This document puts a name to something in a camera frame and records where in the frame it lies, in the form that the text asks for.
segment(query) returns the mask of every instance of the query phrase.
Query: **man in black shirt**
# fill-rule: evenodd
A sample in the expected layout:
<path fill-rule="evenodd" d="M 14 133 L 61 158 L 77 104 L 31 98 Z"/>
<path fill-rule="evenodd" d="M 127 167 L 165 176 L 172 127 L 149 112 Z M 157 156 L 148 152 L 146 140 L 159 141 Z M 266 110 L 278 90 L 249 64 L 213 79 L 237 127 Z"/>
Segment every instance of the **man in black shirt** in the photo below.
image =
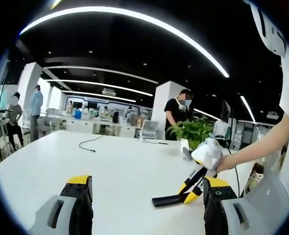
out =
<path fill-rule="evenodd" d="M 166 112 L 165 138 L 168 141 L 176 141 L 176 135 L 171 135 L 171 131 L 167 132 L 167 129 L 170 126 L 176 125 L 179 121 L 192 121 L 193 105 L 191 91 L 188 89 L 182 90 L 179 96 L 167 102 L 164 111 Z"/>

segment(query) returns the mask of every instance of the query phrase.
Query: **black cable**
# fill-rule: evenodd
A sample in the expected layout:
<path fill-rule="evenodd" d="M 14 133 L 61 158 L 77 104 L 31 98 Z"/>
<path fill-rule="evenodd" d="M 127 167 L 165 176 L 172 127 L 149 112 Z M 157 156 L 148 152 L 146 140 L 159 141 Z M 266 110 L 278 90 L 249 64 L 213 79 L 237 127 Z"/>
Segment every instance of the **black cable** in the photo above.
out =
<path fill-rule="evenodd" d="M 235 166 L 234 168 L 235 168 L 235 170 L 236 170 L 237 181 L 238 181 L 238 197 L 240 197 L 240 183 L 239 183 L 239 175 L 238 175 L 237 167 Z"/>
<path fill-rule="evenodd" d="M 229 144 L 228 144 L 228 151 L 231 155 L 231 151 L 230 151 L 230 146 L 231 146 L 231 142 L 232 142 L 232 127 L 233 127 L 233 116 L 232 116 L 232 112 L 230 111 L 230 116 L 231 116 L 231 131 L 230 131 L 230 136 L 229 136 Z M 237 171 L 237 167 L 234 167 L 236 170 L 236 175 L 237 175 L 237 182 L 238 182 L 238 197 L 240 198 L 240 182 L 239 182 L 239 175 L 238 175 L 238 171 Z"/>
<path fill-rule="evenodd" d="M 81 149 L 84 149 L 84 150 L 87 150 L 87 151 L 90 151 L 90 152 L 95 153 L 95 150 L 94 150 L 94 149 L 83 148 L 81 145 L 82 145 L 83 143 L 87 143 L 87 142 L 90 142 L 90 141 L 95 141 L 95 140 L 97 140 L 97 139 L 99 139 L 99 138 L 101 138 L 101 137 L 103 137 L 103 135 L 98 136 L 98 137 L 96 137 L 96 138 L 94 138 L 94 139 L 91 139 L 91 140 L 88 140 L 88 141 L 82 141 L 82 142 L 79 143 L 78 146 L 79 146 L 79 148 L 81 148 Z"/>

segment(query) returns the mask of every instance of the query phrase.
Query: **blue bucket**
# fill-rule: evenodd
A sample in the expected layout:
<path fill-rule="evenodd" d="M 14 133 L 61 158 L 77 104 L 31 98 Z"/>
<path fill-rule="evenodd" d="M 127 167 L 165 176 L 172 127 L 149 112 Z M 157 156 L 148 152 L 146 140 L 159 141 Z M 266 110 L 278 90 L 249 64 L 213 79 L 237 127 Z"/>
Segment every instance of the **blue bucket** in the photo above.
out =
<path fill-rule="evenodd" d="M 75 119 L 81 119 L 82 112 L 80 110 L 76 110 Z"/>

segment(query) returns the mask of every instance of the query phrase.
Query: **jeans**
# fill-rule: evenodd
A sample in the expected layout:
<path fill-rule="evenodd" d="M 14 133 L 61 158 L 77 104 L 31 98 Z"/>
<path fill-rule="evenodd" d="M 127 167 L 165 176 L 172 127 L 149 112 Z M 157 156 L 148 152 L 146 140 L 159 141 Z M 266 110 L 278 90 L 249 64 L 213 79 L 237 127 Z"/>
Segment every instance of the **jeans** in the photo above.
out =
<path fill-rule="evenodd" d="M 40 115 L 31 116 L 30 119 L 30 142 L 36 141 L 39 138 L 38 119 Z"/>

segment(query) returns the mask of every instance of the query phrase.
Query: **blue shirt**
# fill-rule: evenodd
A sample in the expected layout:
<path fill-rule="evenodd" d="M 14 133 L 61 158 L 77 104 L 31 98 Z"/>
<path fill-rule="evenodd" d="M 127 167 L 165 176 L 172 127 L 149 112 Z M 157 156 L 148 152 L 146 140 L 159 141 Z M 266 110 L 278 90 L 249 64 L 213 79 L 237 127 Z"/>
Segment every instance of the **blue shirt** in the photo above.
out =
<path fill-rule="evenodd" d="M 31 97 L 30 114 L 32 116 L 40 115 L 42 105 L 43 105 L 43 95 L 40 91 L 35 91 Z"/>

